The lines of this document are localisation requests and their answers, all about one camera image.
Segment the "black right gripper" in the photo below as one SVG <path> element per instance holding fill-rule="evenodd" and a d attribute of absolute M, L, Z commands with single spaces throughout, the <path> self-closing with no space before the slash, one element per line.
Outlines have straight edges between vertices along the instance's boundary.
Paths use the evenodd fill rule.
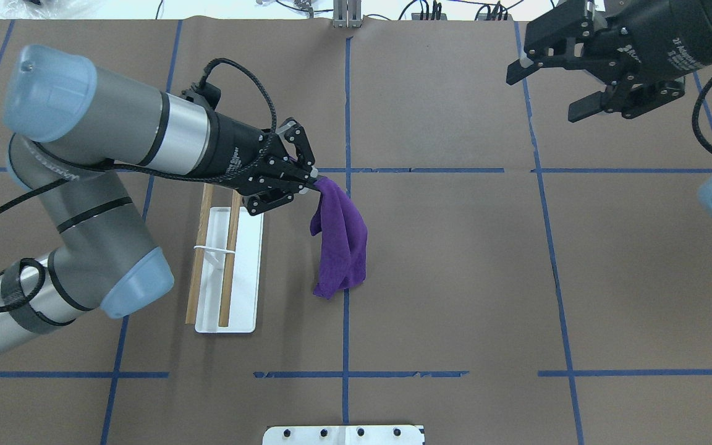
<path fill-rule="evenodd" d="M 712 65 L 712 1 L 633 1 L 606 21 L 593 3 L 562 3 L 528 23 L 514 85 L 544 67 L 604 70 L 607 88 L 569 105 L 568 121 L 633 119 L 684 95 L 683 78 Z"/>

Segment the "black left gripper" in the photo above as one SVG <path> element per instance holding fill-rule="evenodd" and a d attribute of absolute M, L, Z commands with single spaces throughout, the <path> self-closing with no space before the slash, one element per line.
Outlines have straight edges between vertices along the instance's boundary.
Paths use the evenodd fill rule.
<path fill-rule="evenodd" d="M 294 147 L 294 164 L 302 170 L 297 177 L 275 178 L 269 176 L 250 177 L 241 187 L 243 205 L 249 215 L 257 216 L 282 205 L 288 205 L 296 194 L 303 190 L 319 191 L 316 181 L 319 172 L 315 166 L 315 156 L 309 144 L 305 127 L 295 118 L 288 117 L 277 130 L 278 136 L 268 135 L 268 130 L 257 129 L 241 123 L 237 119 L 215 111 L 206 113 L 210 124 L 207 147 L 198 162 L 198 177 L 212 178 L 233 175 L 247 167 L 255 159 L 261 158 L 260 150 L 268 147 L 268 153 L 280 158 L 286 155 L 280 138 Z"/>

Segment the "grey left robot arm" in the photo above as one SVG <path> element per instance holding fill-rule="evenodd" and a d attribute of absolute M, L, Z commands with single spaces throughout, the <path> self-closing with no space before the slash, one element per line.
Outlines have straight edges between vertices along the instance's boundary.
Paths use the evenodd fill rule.
<path fill-rule="evenodd" d="M 118 170 L 234 190 L 250 215 L 320 183 L 304 127 L 279 123 L 257 76 L 226 58 L 176 96 L 31 44 L 15 62 L 3 121 L 7 169 L 25 193 L 0 214 L 38 197 L 63 243 L 0 272 L 0 354 L 97 308 L 130 315 L 172 289 Z"/>

